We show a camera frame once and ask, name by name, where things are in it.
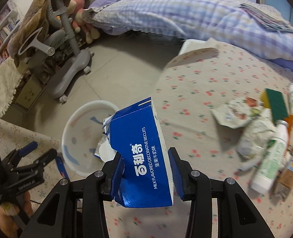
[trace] pink plush toy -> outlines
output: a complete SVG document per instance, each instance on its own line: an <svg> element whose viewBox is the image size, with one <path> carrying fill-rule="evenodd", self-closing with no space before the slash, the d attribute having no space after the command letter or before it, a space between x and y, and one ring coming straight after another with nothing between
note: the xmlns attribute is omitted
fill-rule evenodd
<svg viewBox="0 0 293 238"><path fill-rule="evenodd" d="M99 31L91 24L83 21L82 12L84 10L85 0L71 0L67 8L67 14L75 15L72 26L76 33L82 29L86 34L86 42L92 43L94 39L100 37Z"/></svg>

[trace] blue biscuit box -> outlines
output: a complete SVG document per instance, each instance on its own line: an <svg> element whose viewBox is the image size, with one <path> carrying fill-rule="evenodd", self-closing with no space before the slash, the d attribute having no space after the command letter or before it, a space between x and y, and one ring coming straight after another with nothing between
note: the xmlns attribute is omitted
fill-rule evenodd
<svg viewBox="0 0 293 238"><path fill-rule="evenodd" d="M115 201L124 207L172 206L172 171L151 98L117 111L105 127L125 163Z"/></svg>

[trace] plaid bedspread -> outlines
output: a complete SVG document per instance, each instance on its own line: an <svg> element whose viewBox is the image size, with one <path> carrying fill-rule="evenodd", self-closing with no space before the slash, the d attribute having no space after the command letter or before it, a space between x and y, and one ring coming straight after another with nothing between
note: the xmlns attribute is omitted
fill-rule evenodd
<svg viewBox="0 0 293 238"><path fill-rule="evenodd" d="M293 61L293 34L266 31L239 8L241 3L284 20L273 7L247 0L120 0L100 8L91 6L83 16L111 35L135 30L183 39L212 37L261 58Z"/></svg>

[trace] human hand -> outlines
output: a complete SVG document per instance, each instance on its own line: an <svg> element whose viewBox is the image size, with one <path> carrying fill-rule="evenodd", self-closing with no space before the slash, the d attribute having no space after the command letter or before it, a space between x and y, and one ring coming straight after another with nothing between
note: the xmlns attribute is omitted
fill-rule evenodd
<svg viewBox="0 0 293 238"><path fill-rule="evenodd" d="M32 205L30 201L30 193L27 191L23 195L24 197L24 211L28 214L28 216L33 215ZM19 208L11 203L10 206L13 206L15 212L19 213ZM0 230L9 238L17 238L17 231L19 227L13 221L9 212L5 209L4 206L0 206Z"/></svg>

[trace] silver bolt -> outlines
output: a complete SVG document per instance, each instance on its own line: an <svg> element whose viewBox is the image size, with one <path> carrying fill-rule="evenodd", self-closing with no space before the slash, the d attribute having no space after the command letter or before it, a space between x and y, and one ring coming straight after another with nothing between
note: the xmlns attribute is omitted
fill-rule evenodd
<svg viewBox="0 0 293 238"><path fill-rule="evenodd" d="M193 170L193 171L191 171L190 174L191 174L192 176L194 176L194 177L200 176L200 172L197 171L197 170Z"/></svg>
<svg viewBox="0 0 293 238"><path fill-rule="evenodd" d="M96 176L96 177L101 177L101 176L103 176L103 175L104 175L103 171L96 171L96 172L95 172L95 176Z"/></svg>
<svg viewBox="0 0 293 238"><path fill-rule="evenodd" d="M233 178L227 178L227 183L229 184L235 184L235 180Z"/></svg>
<svg viewBox="0 0 293 238"><path fill-rule="evenodd" d="M61 179L60 180L60 185L66 185L68 184L68 180L67 179Z"/></svg>

